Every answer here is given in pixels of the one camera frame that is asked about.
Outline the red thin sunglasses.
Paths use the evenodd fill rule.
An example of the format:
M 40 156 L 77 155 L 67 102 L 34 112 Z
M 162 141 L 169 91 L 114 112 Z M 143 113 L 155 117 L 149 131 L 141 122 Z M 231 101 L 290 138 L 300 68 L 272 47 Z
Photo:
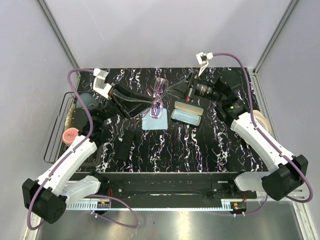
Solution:
M 149 96 L 153 97 L 153 103 L 149 110 L 149 115 L 153 119 L 160 119 L 163 113 L 163 97 L 166 95 L 168 87 L 168 80 L 158 77 L 155 80 L 153 93 L 147 89 L 146 92 Z

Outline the dark green glasses case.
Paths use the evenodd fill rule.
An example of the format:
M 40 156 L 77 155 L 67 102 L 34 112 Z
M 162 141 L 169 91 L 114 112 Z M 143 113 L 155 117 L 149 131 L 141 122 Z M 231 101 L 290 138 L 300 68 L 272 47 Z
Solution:
M 180 101 L 174 102 L 174 110 L 170 118 L 177 122 L 182 122 L 195 127 L 200 125 L 204 109 L 198 106 Z

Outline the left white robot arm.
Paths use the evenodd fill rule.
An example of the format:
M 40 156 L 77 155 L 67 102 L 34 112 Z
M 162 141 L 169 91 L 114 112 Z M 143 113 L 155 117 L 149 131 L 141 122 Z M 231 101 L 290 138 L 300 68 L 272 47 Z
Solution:
M 122 114 L 127 119 L 138 116 L 154 102 L 152 96 L 129 91 L 119 84 L 112 86 L 107 83 L 96 92 L 111 103 L 104 108 L 107 113 Z M 28 178 L 22 184 L 28 214 L 36 214 L 49 224 L 55 223 L 69 205 L 91 195 L 103 198 L 108 193 L 108 178 L 96 172 L 67 185 L 76 170 L 102 143 L 102 130 L 95 128 L 91 112 L 79 93 L 74 94 L 88 118 L 89 131 L 78 130 L 67 151 L 45 173 L 36 180 Z

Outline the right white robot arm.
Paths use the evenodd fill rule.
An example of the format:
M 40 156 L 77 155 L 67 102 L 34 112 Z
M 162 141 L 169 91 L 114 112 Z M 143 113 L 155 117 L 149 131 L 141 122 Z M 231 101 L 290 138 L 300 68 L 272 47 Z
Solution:
M 304 183 L 308 160 L 293 155 L 281 146 L 251 115 L 250 109 L 238 97 L 242 84 L 239 75 L 224 70 L 215 82 L 202 80 L 197 72 L 169 86 L 168 94 L 189 102 L 194 96 L 215 102 L 218 119 L 245 140 L 267 167 L 264 172 L 239 172 L 227 185 L 228 195 L 239 198 L 246 191 L 264 192 L 280 201 Z

